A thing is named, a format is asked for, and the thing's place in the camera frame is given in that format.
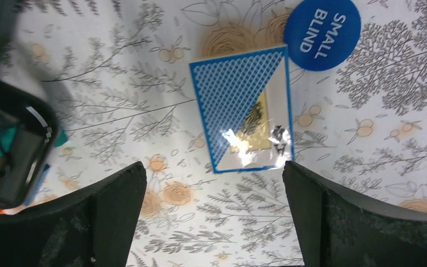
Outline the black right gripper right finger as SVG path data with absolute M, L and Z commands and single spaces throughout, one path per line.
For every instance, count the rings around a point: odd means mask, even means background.
M 427 213 L 361 194 L 293 161 L 282 179 L 306 266 L 427 266 Z

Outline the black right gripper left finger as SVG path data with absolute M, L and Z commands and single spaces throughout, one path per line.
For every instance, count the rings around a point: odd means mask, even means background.
M 0 215 L 0 266 L 125 266 L 146 187 L 137 161 L 65 196 Z

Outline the black poker set case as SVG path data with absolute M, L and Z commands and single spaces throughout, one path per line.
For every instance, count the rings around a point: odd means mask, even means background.
M 16 17 L 13 1 L 0 1 L 0 58 Z M 48 169 L 61 134 L 56 113 L 43 96 L 0 79 L 0 209 L 27 202 Z

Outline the blue card deck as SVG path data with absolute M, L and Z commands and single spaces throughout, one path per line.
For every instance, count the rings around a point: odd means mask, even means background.
M 189 65 L 213 171 L 279 169 L 294 158 L 287 47 Z

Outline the blue small blind button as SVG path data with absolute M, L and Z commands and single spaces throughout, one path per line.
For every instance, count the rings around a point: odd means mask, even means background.
M 286 21 L 284 43 L 293 63 L 307 71 L 326 71 L 351 55 L 360 32 L 353 1 L 305 0 Z

